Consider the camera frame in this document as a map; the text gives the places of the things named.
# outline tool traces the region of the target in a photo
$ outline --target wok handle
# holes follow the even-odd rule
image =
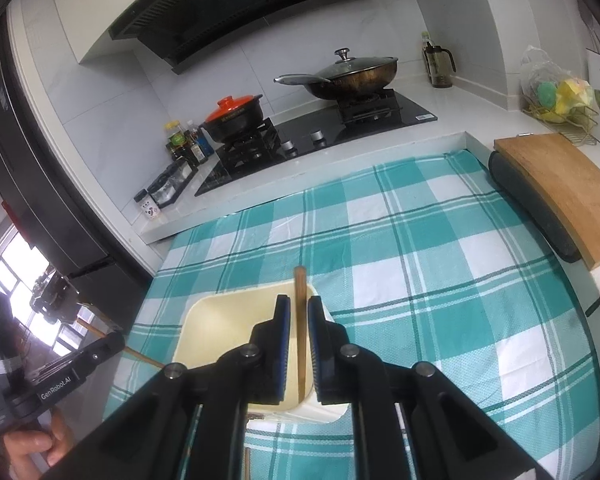
[[[311,83],[330,83],[326,78],[318,77],[310,74],[286,74],[275,78],[273,81],[281,85],[302,86]]]

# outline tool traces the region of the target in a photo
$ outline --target black refrigerator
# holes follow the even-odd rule
[[[64,172],[30,110],[0,21],[0,195],[32,246],[80,293],[80,301],[125,333],[151,275],[100,221]]]

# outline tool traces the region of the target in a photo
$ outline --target chopstick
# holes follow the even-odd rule
[[[244,447],[244,480],[251,480],[251,448]]]
[[[299,402],[306,395],[306,269],[294,269],[296,290],[296,333],[298,342],[298,397]]]
[[[85,327],[89,332],[95,334],[96,336],[98,336],[99,338],[103,338],[104,336],[106,336],[106,334],[102,331],[102,330],[98,330],[96,327],[94,327],[92,324],[87,323],[85,320],[78,318],[78,324]],[[132,348],[129,348],[128,346],[125,346],[123,349],[124,352],[128,353],[129,355],[132,355],[133,357],[135,357],[136,359],[143,361],[145,363],[149,363],[150,365],[153,365],[155,367],[158,367],[160,369],[164,368],[164,364],[162,364],[161,362],[158,362],[154,359],[151,359],[150,357],[147,357],[144,354],[141,354],[140,352],[136,352],[135,350],[133,350]]]

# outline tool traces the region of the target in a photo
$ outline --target seasoning bottle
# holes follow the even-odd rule
[[[141,207],[142,212],[149,220],[153,220],[160,214],[160,208],[147,190],[141,189],[134,197],[134,201]]]
[[[197,138],[196,134],[197,134],[197,132],[195,131],[195,129],[193,129],[193,130],[187,129],[184,131],[184,136],[187,137],[187,146],[193,152],[193,154],[196,156],[198,164],[204,164],[206,161],[208,161],[208,158],[205,155],[205,153],[202,151],[202,148],[200,147],[200,145],[198,144],[198,138]]]
[[[178,158],[178,155],[176,154],[176,149],[173,147],[173,144],[167,142],[165,148],[167,148],[169,155],[171,155],[171,160],[176,160]]]
[[[432,46],[431,44],[431,36],[429,35],[429,33],[425,30],[422,34],[422,60],[424,61],[424,68],[427,70],[427,74],[429,75],[429,79],[430,79],[430,72],[429,72],[429,61],[427,60],[427,47],[428,46]]]
[[[183,157],[190,165],[191,168],[199,166],[198,157],[194,154],[193,150],[189,146],[187,136],[180,126],[180,121],[171,121],[164,125],[164,131],[169,137],[169,143],[173,146],[173,152],[171,153],[172,158]]]
[[[205,134],[196,128],[196,125],[193,121],[187,121],[187,131],[191,132],[191,136],[198,143],[202,153],[206,156],[211,156],[214,154],[214,149],[209,144],[209,141],[206,140]]]

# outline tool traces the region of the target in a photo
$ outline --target screw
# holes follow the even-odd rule
[[[422,361],[416,364],[416,373],[423,377],[431,377],[434,373],[436,373],[436,367],[431,363]]]
[[[253,343],[247,343],[240,347],[240,355],[242,357],[252,358],[260,353],[260,349]]]
[[[340,347],[340,353],[347,358],[357,357],[360,353],[360,347],[352,344],[342,345]]]
[[[164,367],[164,374],[168,379],[177,379],[184,372],[187,371],[187,367],[182,363],[171,363]]]

